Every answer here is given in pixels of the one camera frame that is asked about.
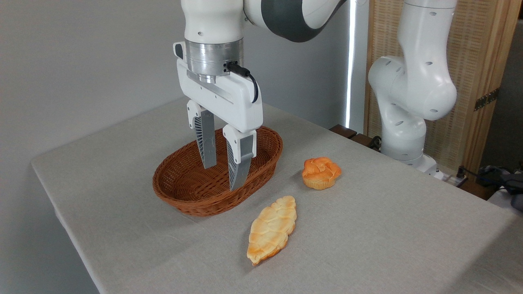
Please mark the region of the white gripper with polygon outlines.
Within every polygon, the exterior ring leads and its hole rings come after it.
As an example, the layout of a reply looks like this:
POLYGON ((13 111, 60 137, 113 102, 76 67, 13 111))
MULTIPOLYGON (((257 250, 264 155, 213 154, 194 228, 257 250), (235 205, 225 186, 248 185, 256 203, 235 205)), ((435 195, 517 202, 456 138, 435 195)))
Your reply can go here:
POLYGON ((250 78, 237 73, 217 76, 215 83, 202 82, 189 71, 186 45, 173 44, 178 58, 177 71, 181 89, 190 98, 187 103, 189 127, 194 130, 196 143, 205 169, 217 164, 215 116, 228 125, 223 128, 227 144, 230 190, 245 184, 252 158, 257 154, 257 132, 263 124, 261 93, 254 102, 255 87, 250 78))

